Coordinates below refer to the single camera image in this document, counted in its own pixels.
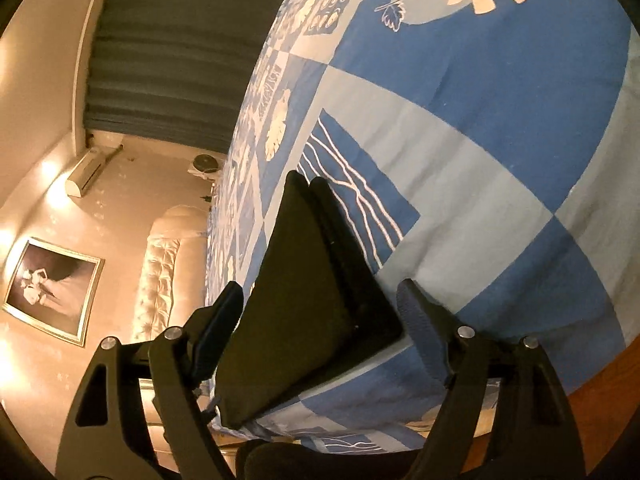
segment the picture frame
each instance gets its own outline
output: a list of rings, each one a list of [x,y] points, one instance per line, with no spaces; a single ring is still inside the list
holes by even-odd
[[[12,272],[3,309],[63,341],[84,346],[104,260],[28,238]]]

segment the blue leaf outline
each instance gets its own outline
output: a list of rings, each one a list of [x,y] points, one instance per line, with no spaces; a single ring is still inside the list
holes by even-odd
[[[386,7],[385,12],[382,13],[382,23],[392,31],[397,32],[400,30],[400,23],[404,20],[405,12],[406,10],[402,2],[390,4]]]

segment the black round object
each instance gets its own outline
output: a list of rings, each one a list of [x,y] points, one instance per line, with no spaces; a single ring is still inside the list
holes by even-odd
[[[218,161],[211,155],[198,155],[193,159],[193,167],[202,173],[215,173],[220,169]]]

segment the silver screw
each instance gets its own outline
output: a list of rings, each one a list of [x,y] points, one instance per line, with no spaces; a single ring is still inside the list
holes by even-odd
[[[462,339],[471,339],[476,336],[476,331],[470,326],[463,325],[458,329],[458,335]]]
[[[179,326],[172,326],[171,328],[166,329],[164,332],[164,338],[169,341],[173,341],[174,339],[180,339],[182,336],[182,329]]]
[[[117,342],[118,340],[113,336],[105,337],[100,343],[100,348],[102,348],[103,350],[111,350],[114,346],[116,346]]]
[[[538,343],[538,340],[531,335],[526,336],[526,338],[524,338],[522,342],[524,343],[524,346],[532,350],[534,348],[538,348],[538,346],[540,345],[540,343]]]

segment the white air conditioner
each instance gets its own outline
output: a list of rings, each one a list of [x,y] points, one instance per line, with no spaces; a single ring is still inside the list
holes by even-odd
[[[84,196],[89,186],[98,178],[104,168],[106,156],[98,148],[91,148],[86,152],[80,162],[73,168],[65,182],[65,192],[69,196],[80,198]]]

